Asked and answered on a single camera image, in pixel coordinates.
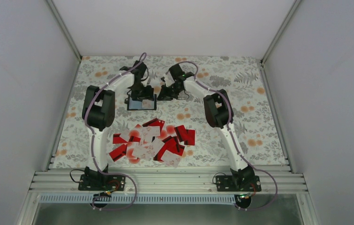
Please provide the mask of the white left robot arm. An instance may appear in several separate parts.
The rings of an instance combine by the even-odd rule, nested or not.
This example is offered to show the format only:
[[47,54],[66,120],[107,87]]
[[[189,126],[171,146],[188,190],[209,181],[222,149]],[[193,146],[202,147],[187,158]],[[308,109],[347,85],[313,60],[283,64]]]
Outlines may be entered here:
[[150,85],[144,85],[148,68],[143,60],[132,67],[123,66],[119,74],[103,87],[88,86],[82,118],[90,137],[91,160],[84,170],[85,178],[98,190],[108,186],[108,160],[105,156],[108,134],[115,119],[117,94],[127,94],[127,106],[133,110],[156,109],[156,95]]

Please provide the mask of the black card holder wallet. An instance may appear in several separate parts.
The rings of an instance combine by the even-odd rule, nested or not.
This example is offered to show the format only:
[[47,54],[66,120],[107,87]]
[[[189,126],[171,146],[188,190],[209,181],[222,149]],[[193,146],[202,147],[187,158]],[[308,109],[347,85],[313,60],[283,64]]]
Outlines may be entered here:
[[[154,94],[153,98],[150,99],[152,101],[155,101],[155,109],[157,109],[157,95]],[[142,105],[142,100],[133,100],[131,96],[128,96],[128,98],[125,99],[125,104],[127,106],[128,111],[152,111],[152,110],[143,110],[141,105]]]

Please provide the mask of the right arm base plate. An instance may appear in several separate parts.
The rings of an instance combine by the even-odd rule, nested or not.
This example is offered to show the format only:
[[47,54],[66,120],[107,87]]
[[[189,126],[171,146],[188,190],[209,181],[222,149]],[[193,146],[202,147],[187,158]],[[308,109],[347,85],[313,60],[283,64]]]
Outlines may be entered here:
[[214,181],[218,192],[261,192],[258,176],[248,180],[234,181],[232,175],[216,175]]

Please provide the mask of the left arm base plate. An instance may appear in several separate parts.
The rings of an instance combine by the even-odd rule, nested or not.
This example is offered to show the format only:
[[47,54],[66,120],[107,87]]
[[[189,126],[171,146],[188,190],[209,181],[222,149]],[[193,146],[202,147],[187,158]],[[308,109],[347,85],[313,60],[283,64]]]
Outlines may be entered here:
[[125,176],[87,176],[80,177],[78,190],[80,191],[123,191],[125,188]]

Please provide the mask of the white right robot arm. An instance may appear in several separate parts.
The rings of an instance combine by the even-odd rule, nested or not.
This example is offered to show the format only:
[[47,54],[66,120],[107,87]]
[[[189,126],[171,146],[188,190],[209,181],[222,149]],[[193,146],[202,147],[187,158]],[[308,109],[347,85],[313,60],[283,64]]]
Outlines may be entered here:
[[179,63],[171,66],[166,73],[171,75],[173,83],[170,86],[162,85],[157,100],[178,99],[182,91],[188,91],[192,96],[203,98],[207,123],[217,129],[227,150],[232,185],[238,191],[245,190],[253,181],[255,172],[253,166],[244,158],[237,141],[233,124],[233,110],[226,91],[206,86],[199,81],[196,72],[183,71]]

